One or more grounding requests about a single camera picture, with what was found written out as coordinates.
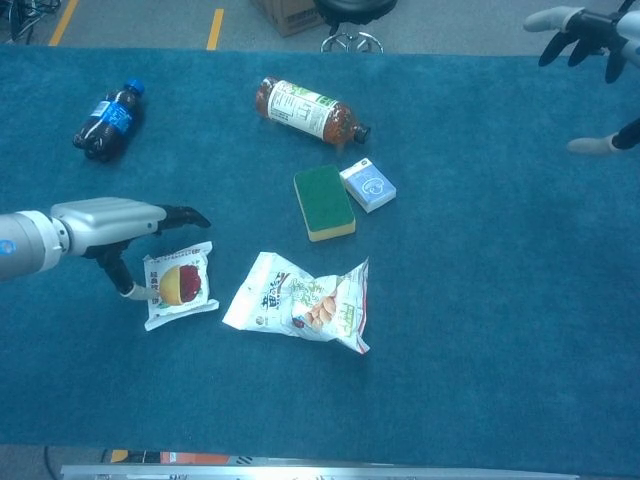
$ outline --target yellow sponge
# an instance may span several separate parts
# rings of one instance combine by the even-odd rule
[[[334,165],[300,172],[293,184],[309,240],[318,242],[356,231],[356,219]]]

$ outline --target black bottle cap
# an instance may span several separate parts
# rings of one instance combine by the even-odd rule
[[[364,143],[367,140],[367,136],[371,131],[370,127],[366,127],[362,124],[356,125],[355,131],[353,133],[353,140],[358,143]]]

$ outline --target blue and white box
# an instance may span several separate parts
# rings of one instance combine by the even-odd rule
[[[345,188],[370,213],[396,198],[396,187],[368,158],[340,172]]]

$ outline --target robotic hand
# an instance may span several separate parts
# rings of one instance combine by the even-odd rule
[[[157,293],[133,281],[121,254],[138,237],[187,224],[211,226],[191,207],[122,198],[60,203],[49,216],[38,211],[0,215],[0,280],[48,270],[63,255],[82,256],[97,260],[124,297],[151,299]]]
[[[555,7],[527,17],[528,32],[559,30],[540,57],[541,67],[549,65],[569,45],[576,43],[569,57],[569,66],[581,63],[592,54],[609,50],[605,80],[615,82],[627,60],[640,67],[640,12],[629,12],[635,0],[626,0],[620,9],[609,15],[585,8]]]
[[[625,0],[617,12],[603,15],[585,8],[555,7],[534,13],[524,22],[525,30],[559,30],[540,56],[541,67],[549,65],[569,45],[576,43],[569,66],[581,63],[591,54],[609,51],[605,72],[607,83],[615,82],[627,61],[640,67],[640,12],[629,12],[635,0]],[[587,155],[607,155],[640,143],[640,119],[604,138],[577,138],[569,151]]]

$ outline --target food package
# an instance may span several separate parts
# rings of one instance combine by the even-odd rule
[[[147,288],[159,293],[148,301],[149,319],[144,324],[147,331],[218,308],[218,301],[209,299],[207,255],[212,248],[211,242],[204,242],[164,257],[144,258]]]
[[[238,330],[337,340],[366,353],[367,274],[365,260],[346,275],[313,278],[280,255],[261,252],[223,322]]]

